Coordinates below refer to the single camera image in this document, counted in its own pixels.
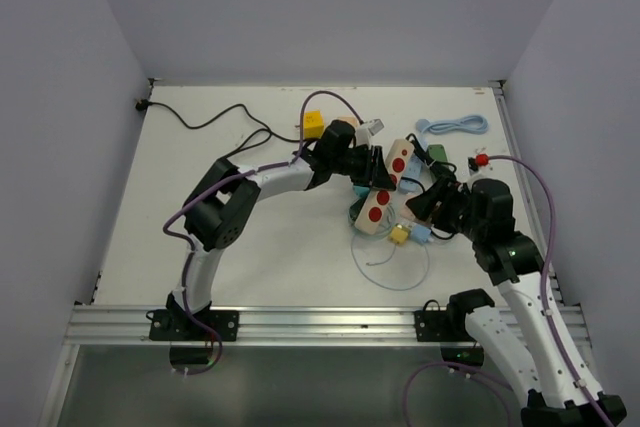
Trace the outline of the beige dragon cube adapter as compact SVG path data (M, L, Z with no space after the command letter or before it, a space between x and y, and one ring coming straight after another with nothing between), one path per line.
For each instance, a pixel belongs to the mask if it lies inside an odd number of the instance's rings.
M360 126L360 122L358 121L358 119L352 116L337 117L337 120L351 125L354 129L357 129Z

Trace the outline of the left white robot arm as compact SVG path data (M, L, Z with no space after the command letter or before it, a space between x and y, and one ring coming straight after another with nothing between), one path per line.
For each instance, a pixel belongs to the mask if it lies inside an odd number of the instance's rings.
M214 332L208 315L220 259L239 238L258 202L312 190L334 175L374 193L393 192L400 176L383 160L382 148L357 145L355 139L356 129L336 120L319 139L301 140L288 161L243 170L226 158L216 160L163 226L166 235L185 240L188 250L177 287L167 298L168 319L154 324L189 340Z

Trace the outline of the blue adapter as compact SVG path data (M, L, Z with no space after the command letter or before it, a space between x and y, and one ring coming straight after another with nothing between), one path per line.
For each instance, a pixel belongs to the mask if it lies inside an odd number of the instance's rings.
M411 228L409 238L420 245L428 243L431 239L432 232L428 227L416 224Z

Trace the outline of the teal charger plug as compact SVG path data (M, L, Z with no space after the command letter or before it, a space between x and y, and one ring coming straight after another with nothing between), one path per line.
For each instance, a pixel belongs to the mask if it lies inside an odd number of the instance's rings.
M370 193L370 189L364 186L353 186L353 192L359 199L366 199Z

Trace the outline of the beige power strip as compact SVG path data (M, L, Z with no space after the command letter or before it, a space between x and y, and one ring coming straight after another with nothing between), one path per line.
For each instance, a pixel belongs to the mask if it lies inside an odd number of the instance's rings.
M384 162L387 177L391 184L383 187L372 187L354 222L354 227L365 234L376 233L388 207L391 205L392 193L401 180L411 155L413 144L406 139L396 139L392 144Z

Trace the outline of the green power strip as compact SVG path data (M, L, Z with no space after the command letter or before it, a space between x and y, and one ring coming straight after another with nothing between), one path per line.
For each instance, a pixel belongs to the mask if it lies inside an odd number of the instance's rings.
M448 158L442 144L430 144L426 148L426 165L431 168L436 165L448 165Z

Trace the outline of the yellow cube socket adapter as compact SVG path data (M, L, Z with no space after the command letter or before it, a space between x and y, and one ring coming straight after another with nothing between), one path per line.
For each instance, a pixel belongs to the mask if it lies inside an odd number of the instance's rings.
M321 111L305 112L300 123L300 130L305 140L320 138L325 130L324 117Z

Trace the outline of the small yellow adapter plug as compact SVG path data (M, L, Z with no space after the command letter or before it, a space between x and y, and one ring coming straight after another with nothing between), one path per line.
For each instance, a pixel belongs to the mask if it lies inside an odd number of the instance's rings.
M392 227L388 235L388 240L397 246L404 245L410 238L411 229L402 224L396 224Z

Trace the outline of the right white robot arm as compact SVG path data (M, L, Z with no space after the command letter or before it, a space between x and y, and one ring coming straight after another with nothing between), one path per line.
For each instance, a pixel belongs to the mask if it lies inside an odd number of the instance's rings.
M457 339L486 350L516 394L525 426L617 426L622 399L604 392L559 312L534 241L517 231L513 197L502 181L470 185L439 179L405 203L420 222L472 243L477 264L507 302L521 334L498 324L482 289L451 296L445 326Z

